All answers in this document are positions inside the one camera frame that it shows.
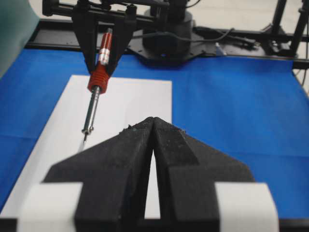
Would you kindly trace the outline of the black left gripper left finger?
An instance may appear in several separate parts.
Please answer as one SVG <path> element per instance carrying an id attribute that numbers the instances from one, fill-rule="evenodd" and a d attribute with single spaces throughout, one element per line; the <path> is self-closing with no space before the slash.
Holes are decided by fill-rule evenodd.
<path id="1" fill-rule="evenodd" d="M 154 119 L 54 164 L 44 183 L 81 182 L 78 232 L 134 232 L 144 217 Z"/>

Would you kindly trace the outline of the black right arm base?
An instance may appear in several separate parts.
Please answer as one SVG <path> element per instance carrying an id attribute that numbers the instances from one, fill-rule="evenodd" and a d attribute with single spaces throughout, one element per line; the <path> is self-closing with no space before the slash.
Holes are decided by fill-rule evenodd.
<path id="1" fill-rule="evenodd" d="M 233 35 L 234 30 L 197 27 L 188 13 L 182 22 L 168 23 L 166 31 L 141 29 L 134 32 L 127 49 L 145 63 L 176 66 L 200 56 L 226 56 L 226 45 L 249 51 L 260 45 L 255 39 Z"/>

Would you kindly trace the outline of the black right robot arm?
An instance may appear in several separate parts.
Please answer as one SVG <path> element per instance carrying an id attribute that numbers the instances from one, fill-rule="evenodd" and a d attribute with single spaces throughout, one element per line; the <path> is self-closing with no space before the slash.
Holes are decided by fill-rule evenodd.
<path id="1" fill-rule="evenodd" d="M 79 0 L 75 5 L 44 0 L 44 16 L 61 15 L 72 19 L 78 44 L 89 72 L 95 69 L 98 24 L 109 24 L 113 40 L 107 74 L 112 75 L 133 33 L 139 29 L 163 32 L 172 23 L 180 23 L 186 14 L 185 0 Z"/>

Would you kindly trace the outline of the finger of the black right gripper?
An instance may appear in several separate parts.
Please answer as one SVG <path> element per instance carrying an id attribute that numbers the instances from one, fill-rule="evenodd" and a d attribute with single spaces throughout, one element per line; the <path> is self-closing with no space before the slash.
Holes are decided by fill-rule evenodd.
<path id="1" fill-rule="evenodd" d="M 84 55 L 88 72 L 96 66 L 96 47 L 98 36 L 98 22 L 90 12 L 89 3 L 78 3 L 72 11 L 73 30 Z"/>
<path id="2" fill-rule="evenodd" d="M 118 61 L 126 50 L 136 29 L 137 7 L 133 4 L 127 6 L 125 16 L 117 18 L 112 31 L 112 46 L 107 66 L 107 73 L 112 76 Z"/>

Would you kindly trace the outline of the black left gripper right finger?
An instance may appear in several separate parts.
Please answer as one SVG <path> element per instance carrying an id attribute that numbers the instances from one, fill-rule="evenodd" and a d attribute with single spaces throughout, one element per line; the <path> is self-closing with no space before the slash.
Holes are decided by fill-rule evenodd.
<path id="1" fill-rule="evenodd" d="M 248 166 L 156 117 L 154 155 L 161 218 L 218 221 L 215 182 L 254 182 Z"/>

